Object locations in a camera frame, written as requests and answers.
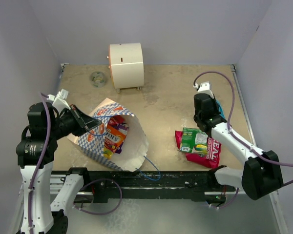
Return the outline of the red chips bag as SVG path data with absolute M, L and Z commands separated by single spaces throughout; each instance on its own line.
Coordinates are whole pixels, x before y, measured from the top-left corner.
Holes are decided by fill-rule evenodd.
M 178 150 L 180 151 L 182 131 L 175 131 L 175 141 Z M 208 149 L 206 155 L 184 153 L 186 159 L 190 162 L 200 164 L 207 168 L 217 168 L 219 166 L 221 153 L 221 143 L 208 136 Z

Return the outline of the blue checkered paper bag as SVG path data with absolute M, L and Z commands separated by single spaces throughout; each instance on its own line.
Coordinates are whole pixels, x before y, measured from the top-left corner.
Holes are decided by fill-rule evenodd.
M 111 117 L 122 116 L 129 127 L 120 154 L 114 154 L 111 159 L 104 157 L 104 142 L 106 127 Z M 108 168 L 117 171 L 138 171 L 147 158 L 148 139 L 135 114 L 123 105 L 106 98 L 89 116 L 99 119 L 102 124 L 81 136 L 70 134 L 71 143 L 88 158 Z

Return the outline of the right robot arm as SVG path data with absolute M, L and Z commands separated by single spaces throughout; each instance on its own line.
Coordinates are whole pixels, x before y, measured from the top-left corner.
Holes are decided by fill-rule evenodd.
M 242 189 L 252 200 L 280 189 L 283 177 L 274 151 L 263 151 L 241 137 L 220 115 L 216 100 L 208 94 L 194 95 L 194 121 L 200 130 L 224 145 L 243 165 L 242 170 L 219 166 L 207 179 L 213 191 L 224 185 Z

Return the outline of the blue gummy candy bag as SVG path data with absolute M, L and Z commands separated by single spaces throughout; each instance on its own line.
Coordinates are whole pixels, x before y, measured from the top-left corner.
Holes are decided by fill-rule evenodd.
M 223 109 L 221 107 L 221 104 L 220 104 L 220 102 L 218 100 L 216 100 L 216 104 L 217 104 L 217 107 L 218 107 L 218 111 L 220 112 L 220 116 L 225 119 L 226 117 L 224 115 L 224 112 L 223 112 Z

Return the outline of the green snack bag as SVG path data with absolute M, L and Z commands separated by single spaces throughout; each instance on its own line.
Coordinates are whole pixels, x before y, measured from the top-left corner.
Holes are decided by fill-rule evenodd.
M 208 149 L 208 135 L 200 129 L 183 128 L 180 151 L 206 155 Z

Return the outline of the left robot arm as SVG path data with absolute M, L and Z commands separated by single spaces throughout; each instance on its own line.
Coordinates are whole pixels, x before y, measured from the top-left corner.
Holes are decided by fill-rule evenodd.
M 75 105 L 58 111 L 51 103 L 33 104 L 27 113 L 28 126 L 16 147 L 23 179 L 24 213 L 20 234 L 64 234 L 68 213 L 78 191 L 89 189 L 91 180 L 85 167 L 69 169 L 54 201 L 50 182 L 57 141 L 72 134 L 80 137 L 102 124 Z

